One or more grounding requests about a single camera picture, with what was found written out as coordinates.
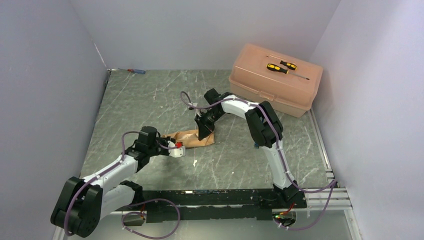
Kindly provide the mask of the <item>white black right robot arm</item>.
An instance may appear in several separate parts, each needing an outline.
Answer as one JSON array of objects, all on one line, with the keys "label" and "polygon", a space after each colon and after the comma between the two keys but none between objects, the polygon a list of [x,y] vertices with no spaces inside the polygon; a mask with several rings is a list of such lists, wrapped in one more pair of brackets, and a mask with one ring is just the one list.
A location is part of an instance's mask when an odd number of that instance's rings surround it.
[{"label": "white black right robot arm", "polygon": [[198,140],[203,140],[215,130],[215,122],[224,114],[233,114],[246,120],[250,136],[255,145],[262,149],[268,160],[273,176],[276,203],[287,208],[295,201],[299,190],[284,160],[282,144],[283,126],[268,101],[251,102],[226,92],[219,94],[214,88],[204,94],[211,105],[206,112],[195,117],[198,128]]}]

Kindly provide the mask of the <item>peach satin napkin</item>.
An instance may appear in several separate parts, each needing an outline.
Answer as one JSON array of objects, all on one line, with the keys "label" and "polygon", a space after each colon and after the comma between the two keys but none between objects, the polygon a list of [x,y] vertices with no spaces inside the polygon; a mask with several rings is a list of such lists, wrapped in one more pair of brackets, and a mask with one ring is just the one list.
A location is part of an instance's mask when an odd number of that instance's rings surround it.
[{"label": "peach satin napkin", "polygon": [[186,131],[178,131],[169,134],[163,134],[162,137],[170,137],[175,139],[176,142],[181,142],[183,146],[186,148],[198,148],[210,146],[215,143],[215,135],[211,133],[209,136],[199,140],[199,130],[186,130]]}]

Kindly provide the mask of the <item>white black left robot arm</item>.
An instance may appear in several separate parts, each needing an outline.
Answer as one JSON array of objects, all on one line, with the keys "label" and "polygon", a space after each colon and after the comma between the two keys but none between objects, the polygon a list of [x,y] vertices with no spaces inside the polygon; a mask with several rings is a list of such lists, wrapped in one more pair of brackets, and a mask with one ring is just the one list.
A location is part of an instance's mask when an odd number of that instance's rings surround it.
[{"label": "white black left robot arm", "polygon": [[50,222],[67,236],[88,237],[100,220],[127,206],[139,209],[144,203],[142,186],[127,178],[139,172],[155,156],[180,158],[185,146],[172,137],[162,137],[152,126],[137,131],[137,139],[109,165],[83,178],[70,177],[64,184]]}]

